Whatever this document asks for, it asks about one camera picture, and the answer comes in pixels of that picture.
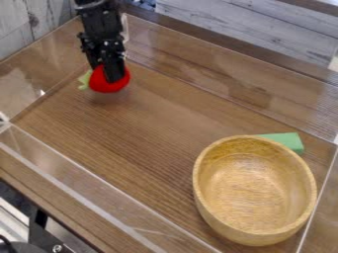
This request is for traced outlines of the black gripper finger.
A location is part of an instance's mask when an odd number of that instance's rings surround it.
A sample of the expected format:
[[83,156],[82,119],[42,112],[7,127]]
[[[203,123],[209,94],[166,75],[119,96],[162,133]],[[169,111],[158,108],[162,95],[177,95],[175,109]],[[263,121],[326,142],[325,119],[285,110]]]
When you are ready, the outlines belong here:
[[87,56],[87,60],[92,69],[95,69],[102,63],[100,49],[102,45],[98,43],[88,42],[83,45],[83,52]]
[[110,83],[119,81],[126,75],[126,48],[119,41],[106,41],[102,47],[102,60],[106,79]]

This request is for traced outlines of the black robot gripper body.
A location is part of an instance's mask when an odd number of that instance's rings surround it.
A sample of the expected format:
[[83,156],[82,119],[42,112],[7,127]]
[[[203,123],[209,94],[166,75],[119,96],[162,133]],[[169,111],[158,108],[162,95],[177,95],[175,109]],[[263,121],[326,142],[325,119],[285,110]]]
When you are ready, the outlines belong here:
[[123,25],[118,0],[75,0],[75,12],[80,17],[83,31],[78,34],[82,51],[90,54],[108,50],[122,56]]

